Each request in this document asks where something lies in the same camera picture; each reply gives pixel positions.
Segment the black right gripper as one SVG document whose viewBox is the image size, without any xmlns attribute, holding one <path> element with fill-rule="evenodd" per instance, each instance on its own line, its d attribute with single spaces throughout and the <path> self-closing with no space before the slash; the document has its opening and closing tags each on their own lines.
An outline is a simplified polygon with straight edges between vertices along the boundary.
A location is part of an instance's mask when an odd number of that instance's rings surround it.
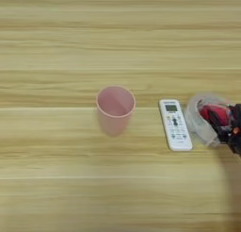
<svg viewBox="0 0 241 232">
<path fill-rule="evenodd" d="M 227 111 L 224 109 L 209 110 L 209 122 L 217 132 L 218 139 L 221 142 L 228 142 L 233 153 L 241 157 L 241 104 L 230 106 L 230 110 L 232 112 L 231 125 L 229 125 Z"/>
</svg>

